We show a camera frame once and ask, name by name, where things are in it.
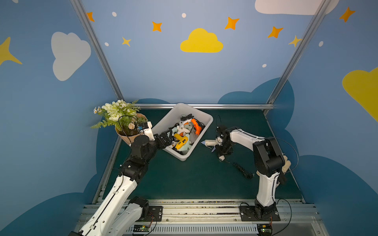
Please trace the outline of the large white Greeler glue gun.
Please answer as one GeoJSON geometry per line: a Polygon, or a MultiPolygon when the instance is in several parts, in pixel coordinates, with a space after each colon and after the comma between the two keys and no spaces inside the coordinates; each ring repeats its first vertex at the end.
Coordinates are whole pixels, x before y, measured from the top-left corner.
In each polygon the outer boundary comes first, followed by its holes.
{"type": "Polygon", "coordinates": [[[220,161],[225,160],[225,156],[222,154],[222,139],[217,138],[215,140],[204,140],[201,142],[206,147],[210,148],[212,152],[216,152],[217,157],[220,161]]]}

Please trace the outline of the yellow glue gun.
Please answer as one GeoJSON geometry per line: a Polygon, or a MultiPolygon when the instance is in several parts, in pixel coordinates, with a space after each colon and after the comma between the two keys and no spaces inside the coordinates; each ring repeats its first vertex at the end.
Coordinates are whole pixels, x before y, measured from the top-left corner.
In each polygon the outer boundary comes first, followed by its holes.
{"type": "Polygon", "coordinates": [[[176,146],[175,146],[175,149],[176,150],[180,150],[182,149],[185,145],[187,145],[189,143],[189,137],[188,137],[188,134],[187,135],[184,135],[184,136],[181,136],[180,134],[176,133],[174,135],[174,137],[179,141],[176,146]]]}

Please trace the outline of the small white orange-trigger glue gun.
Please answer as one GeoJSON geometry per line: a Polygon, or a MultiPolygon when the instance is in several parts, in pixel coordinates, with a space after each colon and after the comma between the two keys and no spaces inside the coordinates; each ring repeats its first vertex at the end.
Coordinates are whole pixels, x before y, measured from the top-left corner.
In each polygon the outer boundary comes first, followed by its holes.
{"type": "Polygon", "coordinates": [[[184,136],[186,134],[190,134],[193,128],[193,124],[189,123],[185,125],[184,127],[177,126],[177,133],[181,136],[184,136]]]}

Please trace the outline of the white glue gun orange trigger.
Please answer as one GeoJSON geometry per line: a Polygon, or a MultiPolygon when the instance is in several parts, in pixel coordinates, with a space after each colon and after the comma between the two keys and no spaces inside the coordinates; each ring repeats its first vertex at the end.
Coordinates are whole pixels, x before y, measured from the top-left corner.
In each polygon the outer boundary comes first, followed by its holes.
{"type": "Polygon", "coordinates": [[[192,119],[186,119],[186,120],[184,120],[184,121],[180,121],[179,122],[179,126],[180,127],[184,127],[185,125],[187,125],[187,124],[189,124],[189,123],[191,123],[192,122],[192,119]]]}

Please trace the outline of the mint glue gun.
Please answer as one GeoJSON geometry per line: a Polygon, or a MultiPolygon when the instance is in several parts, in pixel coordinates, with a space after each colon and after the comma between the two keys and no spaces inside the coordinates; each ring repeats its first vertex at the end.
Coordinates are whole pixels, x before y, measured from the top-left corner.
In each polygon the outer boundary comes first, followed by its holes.
{"type": "Polygon", "coordinates": [[[177,133],[177,127],[172,128],[171,132],[172,132],[172,136],[171,136],[171,138],[172,138],[171,148],[172,148],[173,150],[175,150],[176,152],[180,152],[180,153],[184,154],[184,153],[188,152],[188,151],[192,148],[193,142],[191,141],[191,133],[188,134],[188,137],[189,137],[189,143],[188,143],[187,145],[185,145],[182,149],[180,149],[180,150],[176,150],[176,149],[175,149],[175,146],[176,146],[176,144],[179,142],[179,141],[174,137],[174,135],[177,133]]]}

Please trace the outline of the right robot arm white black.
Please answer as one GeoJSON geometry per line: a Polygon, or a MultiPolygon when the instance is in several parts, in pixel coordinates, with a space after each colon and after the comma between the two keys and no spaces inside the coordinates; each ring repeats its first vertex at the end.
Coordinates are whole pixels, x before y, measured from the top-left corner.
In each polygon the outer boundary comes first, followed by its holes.
{"type": "Polygon", "coordinates": [[[215,152],[220,160],[231,155],[233,146],[240,144],[254,153],[254,163],[259,172],[259,189],[255,199],[254,216],[257,220],[267,220],[277,211],[275,192],[277,182],[285,182],[282,168],[284,155],[275,138],[260,137],[240,128],[226,128],[221,125],[216,129],[215,152]]]}

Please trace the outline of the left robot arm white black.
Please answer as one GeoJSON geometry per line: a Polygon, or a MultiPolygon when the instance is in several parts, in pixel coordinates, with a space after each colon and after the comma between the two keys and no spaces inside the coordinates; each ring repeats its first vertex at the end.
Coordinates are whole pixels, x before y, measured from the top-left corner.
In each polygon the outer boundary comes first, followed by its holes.
{"type": "Polygon", "coordinates": [[[78,231],[70,236],[122,236],[135,222],[143,220],[149,213],[149,202],[135,197],[126,209],[119,213],[131,193],[137,188],[148,171],[149,162],[158,150],[171,144],[167,134],[154,135],[151,141],[146,135],[137,136],[131,144],[131,153],[119,170],[112,190],[97,211],[78,231]]]}

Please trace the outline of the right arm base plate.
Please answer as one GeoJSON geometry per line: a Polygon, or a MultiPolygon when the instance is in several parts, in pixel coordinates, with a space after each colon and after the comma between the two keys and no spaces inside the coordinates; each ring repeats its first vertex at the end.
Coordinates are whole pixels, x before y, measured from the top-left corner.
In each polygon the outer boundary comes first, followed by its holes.
{"type": "Polygon", "coordinates": [[[278,210],[275,205],[269,207],[260,206],[239,206],[242,221],[280,221],[278,210]]]}

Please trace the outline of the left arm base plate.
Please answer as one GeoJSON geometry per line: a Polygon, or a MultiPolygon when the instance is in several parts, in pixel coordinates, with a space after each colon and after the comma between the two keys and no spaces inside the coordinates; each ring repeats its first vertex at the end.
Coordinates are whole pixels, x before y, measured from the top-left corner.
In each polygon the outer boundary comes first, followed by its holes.
{"type": "Polygon", "coordinates": [[[142,215],[139,218],[138,222],[161,222],[162,221],[162,214],[163,214],[163,206],[149,206],[148,208],[144,208],[142,210],[142,215]]]}

